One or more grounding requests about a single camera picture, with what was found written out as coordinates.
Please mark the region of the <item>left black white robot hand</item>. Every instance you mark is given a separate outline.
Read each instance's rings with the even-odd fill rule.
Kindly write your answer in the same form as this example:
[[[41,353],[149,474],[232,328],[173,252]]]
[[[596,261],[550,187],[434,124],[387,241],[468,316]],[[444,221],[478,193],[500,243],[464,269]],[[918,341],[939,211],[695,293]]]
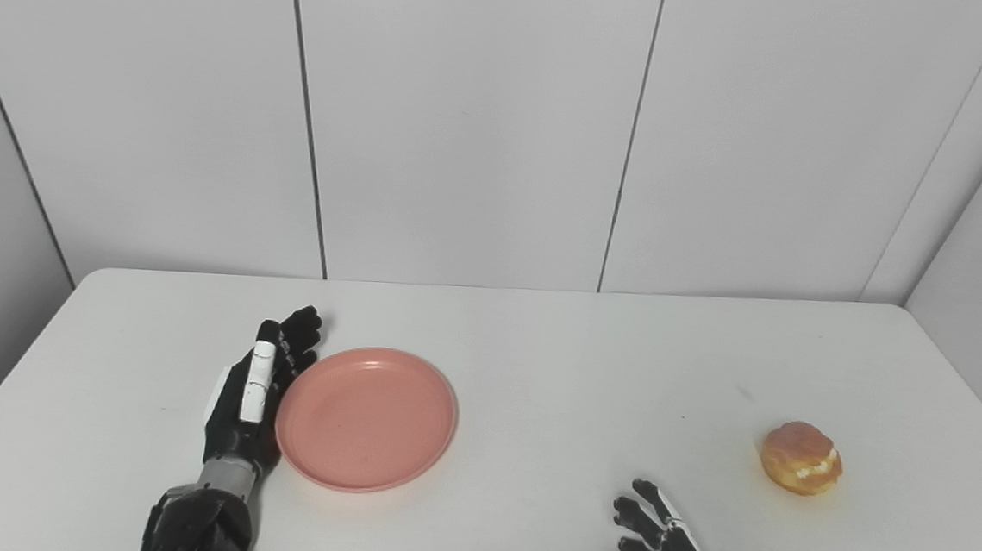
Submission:
[[[276,416],[284,394],[316,363],[322,317],[315,306],[264,320],[252,349],[230,367],[203,432],[203,460],[244,460],[257,477],[279,461]]]

